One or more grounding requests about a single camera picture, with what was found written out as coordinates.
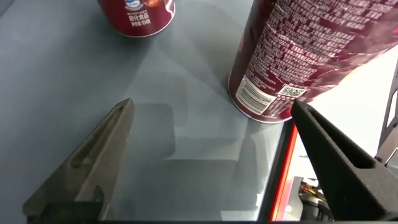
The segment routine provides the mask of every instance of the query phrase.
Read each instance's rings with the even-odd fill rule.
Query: can
[[[129,37],[148,37],[174,18],[174,0],[98,0],[109,23]]]
[[[254,0],[229,95],[248,117],[283,122],[294,100],[312,101],[397,44],[398,0]]]

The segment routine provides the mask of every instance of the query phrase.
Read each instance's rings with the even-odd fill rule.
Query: qr code
[[[298,98],[306,92],[306,89],[296,88],[292,86],[285,85],[279,92],[278,95],[290,96]]]

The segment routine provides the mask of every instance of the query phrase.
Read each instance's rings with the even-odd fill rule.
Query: gray table surface
[[[128,97],[118,219],[256,220],[282,124],[226,92],[250,5],[177,0],[166,30],[129,39],[95,1],[16,0],[0,18],[1,222],[23,223],[23,202]]]

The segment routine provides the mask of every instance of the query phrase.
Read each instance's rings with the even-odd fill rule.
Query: can rim
[[[173,21],[174,15],[175,15],[175,11],[176,11],[175,2],[173,2],[173,5],[174,5],[174,13],[172,14],[172,18],[170,19],[170,21],[169,21],[163,28],[161,28],[160,30],[154,32],[153,34],[148,34],[148,35],[144,35],[144,36],[133,36],[133,35],[123,34],[123,33],[119,32],[118,30],[116,30],[116,31],[117,31],[118,33],[120,33],[121,35],[125,36],[125,37],[132,37],[132,38],[144,38],[144,37],[150,37],[150,36],[152,36],[152,35],[156,35],[156,34],[158,34],[159,32],[162,32],[164,29],[166,29],[166,27],[168,27],[168,26],[170,25],[170,23]]]

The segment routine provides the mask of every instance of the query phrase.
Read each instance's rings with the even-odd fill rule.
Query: red edge
[[[278,217],[278,212],[283,212],[280,210],[284,210],[284,208],[280,207],[280,202],[282,201],[282,196],[284,193],[284,188],[287,180],[287,174],[289,173],[290,163],[292,162],[292,156],[293,156],[294,146],[296,143],[296,138],[297,138],[297,128],[296,125],[293,125],[292,134],[290,135],[289,148],[287,149],[284,166],[282,168],[282,174],[280,176],[278,184],[277,195],[275,198],[274,206],[272,207],[271,221],[281,221],[277,220],[277,217]]]

